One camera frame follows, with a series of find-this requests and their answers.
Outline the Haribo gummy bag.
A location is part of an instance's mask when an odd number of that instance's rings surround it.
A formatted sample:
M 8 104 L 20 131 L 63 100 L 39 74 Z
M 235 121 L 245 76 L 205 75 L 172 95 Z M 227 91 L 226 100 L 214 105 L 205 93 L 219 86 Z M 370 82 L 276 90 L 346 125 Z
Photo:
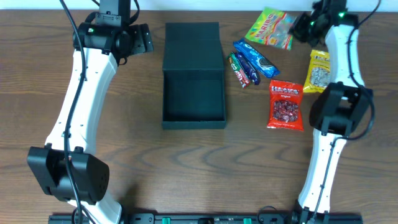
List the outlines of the Haribo gummy bag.
M 293 36 L 289 30 L 296 17 L 284 11 L 265 7 L 245 38 L 251 42 L 290 50 Z

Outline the yellow Hacks candy bag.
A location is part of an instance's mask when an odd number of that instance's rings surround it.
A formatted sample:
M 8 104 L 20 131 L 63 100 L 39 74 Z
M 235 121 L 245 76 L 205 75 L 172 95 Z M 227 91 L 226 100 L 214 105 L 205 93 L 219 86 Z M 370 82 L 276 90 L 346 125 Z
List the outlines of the yellow Hacks candy bag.
M 322 93 L 330 83 L 330 55 L 328 52 L 312 50 L 307 77 L 303 86 L 304 93 Z

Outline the blue Oreo pack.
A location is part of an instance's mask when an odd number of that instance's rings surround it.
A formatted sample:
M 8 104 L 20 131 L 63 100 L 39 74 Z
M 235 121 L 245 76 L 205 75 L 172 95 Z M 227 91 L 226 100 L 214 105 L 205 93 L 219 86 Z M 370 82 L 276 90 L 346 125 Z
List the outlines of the blue Oreo pack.
M 249 45 L 244 39 L 233 42 L 233 45 L 265 77 L 273 78 L 280 73 L 279 69 L 272 62 Z

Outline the black box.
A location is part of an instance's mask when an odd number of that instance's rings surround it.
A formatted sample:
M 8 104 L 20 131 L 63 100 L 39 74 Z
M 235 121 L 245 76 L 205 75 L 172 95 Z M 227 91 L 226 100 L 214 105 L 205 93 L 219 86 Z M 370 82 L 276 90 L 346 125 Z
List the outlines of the black box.
M 162 127 L 226 127 L 224 57 L 217 22 L 165 25 Z

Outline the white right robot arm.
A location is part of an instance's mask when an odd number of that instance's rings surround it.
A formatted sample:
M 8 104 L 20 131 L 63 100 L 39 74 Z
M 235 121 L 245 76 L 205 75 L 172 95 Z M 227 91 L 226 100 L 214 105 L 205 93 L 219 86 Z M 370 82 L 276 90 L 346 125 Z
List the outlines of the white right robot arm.
M 314 2 L 310 14 L 296 18 L 289 32 L 312 47 L 324 40 L 330 55 L 330 83 L 313 103 L 309 122 L 313 149 L 307 177 L 286 223 L 362 223 L 360 214 L 331 213 L 330 193 L 338 160 L 348 141 L 371 130 L 375 119 L 373 91 L 365 87 L 358 59 L 358 15 L 345 0 Z

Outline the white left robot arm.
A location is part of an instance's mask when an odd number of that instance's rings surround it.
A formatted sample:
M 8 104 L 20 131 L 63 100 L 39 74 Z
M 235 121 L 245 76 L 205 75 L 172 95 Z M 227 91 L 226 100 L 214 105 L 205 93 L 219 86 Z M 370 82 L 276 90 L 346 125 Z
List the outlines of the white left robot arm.
M 111 26 L 83 22 L 73 34 L 73 70 L 62 109 L 42 147 L 27 163 L 44 194 L 76 207 L 72 223 L 128 223 L 108 191 L 109 167 L 95 157 L 96 131 L 121 59 L 153 51 L 147 24 Z

